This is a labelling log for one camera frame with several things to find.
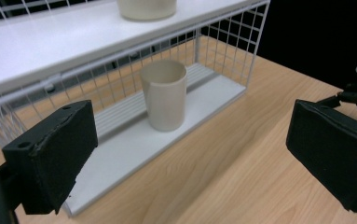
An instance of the shelf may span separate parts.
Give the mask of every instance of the shelf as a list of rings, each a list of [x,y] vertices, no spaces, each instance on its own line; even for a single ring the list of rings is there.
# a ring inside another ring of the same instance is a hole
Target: shelf
[[[12,91],[255,0],[178,0],[166,20],[127,21],[117,2],[101,0],[0,21],[0,93]]]
[[[138,119],[128,118],[126,120],[131,120],[131,122],[124,122],[123,126],[117,125],[119,132],[106,138],[93,151],[77,176],[70,197],[63,206],[67,214],[70,216],[79,214],[108,190],[154,159],[159,153],[219,112],[245,91],[245,87],[240,84],[199,64],[188,67],[187,71],[188,92],[185,121],[180,128],[173,132],[159,132],[150,126],[147,116],[144,114],[144,101],[132,101],[132,99],[142,97],[141,92],[125,99],[120,105],[114,105],[107,109],[109,110],[107,115],[110,117],[125,114],[124,109],[122,112],[120,108],[139,111],[135,115]],[[97,125],[97,129],[99,133],[100,124]]]

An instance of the table surface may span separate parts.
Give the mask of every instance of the table surface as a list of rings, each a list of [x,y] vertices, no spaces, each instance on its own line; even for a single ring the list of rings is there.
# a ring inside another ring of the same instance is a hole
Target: table surface
[[[357,223],[357,214],[346,211],[285,145],[295,99],[318,101],[338,91],[257,57],[241,98],[86,211],[26,216],[19,207],[19,221]],[[354,105],[338,110],[357,119]]]

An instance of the white cup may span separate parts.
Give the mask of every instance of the white cup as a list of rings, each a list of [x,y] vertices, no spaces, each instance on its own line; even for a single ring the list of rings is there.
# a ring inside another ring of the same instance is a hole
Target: white cup
[[[160,60],[144,66],[140,77],[151,126],[163,132],[179,128],[185,118],[185,66]]]
[[[177,0],[117,0],[119,12],[123,17],[149,21],[173,15]]]

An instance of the cup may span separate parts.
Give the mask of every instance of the cup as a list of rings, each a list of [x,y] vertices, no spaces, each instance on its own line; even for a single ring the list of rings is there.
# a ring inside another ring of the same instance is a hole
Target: cup
[[[140,70],[146,111],[153,128],[169,132],[185,118],[186,68],[183,64],[160,60]]]
[[[175,13],[176,5],[177,0],[117,0],[123,17],[139,21],[169,17]]]

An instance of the wooden table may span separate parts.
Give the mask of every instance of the wooden table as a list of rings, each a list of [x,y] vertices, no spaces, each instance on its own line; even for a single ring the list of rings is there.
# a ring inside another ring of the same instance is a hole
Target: wooden table
[[[357,223],[287,150],[295,99],[339,90],[257,58],[248,91],[77,217],[21,223]],[[339,110],[357,119],[354,105]],[[4,158],[0,152],[0,164]]]

